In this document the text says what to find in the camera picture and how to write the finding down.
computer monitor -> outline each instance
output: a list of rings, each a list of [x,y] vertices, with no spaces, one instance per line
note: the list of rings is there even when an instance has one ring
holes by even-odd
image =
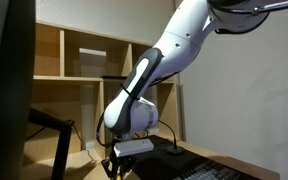
[[[34,44],[35,0],[0,0],[0,179],[20,179]]]

keyboard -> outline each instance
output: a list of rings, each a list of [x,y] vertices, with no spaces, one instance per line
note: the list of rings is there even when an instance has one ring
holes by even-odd
[[[238,171],[229,169],[220,163],[207,160],[201,164],[197,164],[173,180],[237,180],[239,177],[240,173]]]

white wall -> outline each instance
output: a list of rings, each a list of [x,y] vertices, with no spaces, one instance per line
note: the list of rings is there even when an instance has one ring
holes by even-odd
[[[288,10],[246,35],[212,33],[180,80],[189,143],[288,180]]]
[[[36,0],[37,20],[155,43],[174,0]]]

robotic arm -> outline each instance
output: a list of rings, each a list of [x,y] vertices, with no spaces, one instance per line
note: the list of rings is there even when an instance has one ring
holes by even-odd
[[[140,57],[116,98],[105,109],[105,126],[122,138],[155,126],[157,108],[142,97],[149,85],[161,76],[185,69],[194,61],[212,31],[218,34],[247,33],[260,26],[269,12],[288,8],[288,1],[272,1],[274,4],[268,0],[184,0],[161,38]],[[125,148],[122,144],[116,146],[117,157],[119,150],[130,149],[128,144]],[[148,146],[121,156],[153,148]]]

